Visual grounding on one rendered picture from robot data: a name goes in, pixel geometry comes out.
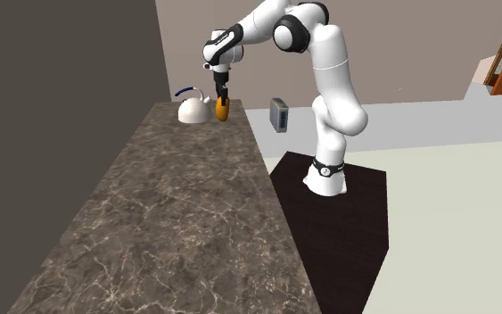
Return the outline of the orange oval object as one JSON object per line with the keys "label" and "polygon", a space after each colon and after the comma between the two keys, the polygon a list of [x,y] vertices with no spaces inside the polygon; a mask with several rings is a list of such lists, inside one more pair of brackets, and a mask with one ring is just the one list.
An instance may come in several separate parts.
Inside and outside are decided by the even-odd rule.
{"label": "orange oval object", "polygon": [[228,119],[230,109],[229,98],[224,99],[220,96],[216,101],[215,116],[219,121],[226,121]]}

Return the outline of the grey blue box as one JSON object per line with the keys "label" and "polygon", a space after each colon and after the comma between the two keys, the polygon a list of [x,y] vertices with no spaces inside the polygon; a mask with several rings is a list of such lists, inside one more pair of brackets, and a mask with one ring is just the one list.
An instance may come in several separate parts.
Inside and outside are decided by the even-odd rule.
{"label": "grey blue box", "polygon": [[277,133],[287,131],[289,107],[279,97],[273,97],[270,101],[269,120]]}

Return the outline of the dark robot stand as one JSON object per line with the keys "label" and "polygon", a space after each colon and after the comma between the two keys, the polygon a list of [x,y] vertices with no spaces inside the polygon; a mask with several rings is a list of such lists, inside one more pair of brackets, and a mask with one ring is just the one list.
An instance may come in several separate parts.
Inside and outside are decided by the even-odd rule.
{"label": "dark robot stand", "polygon": [[270,178],[322,314],[362,314],[389,250],[386,173],[344,166],[348,192],[302,183],[312,157],[287,152]]}

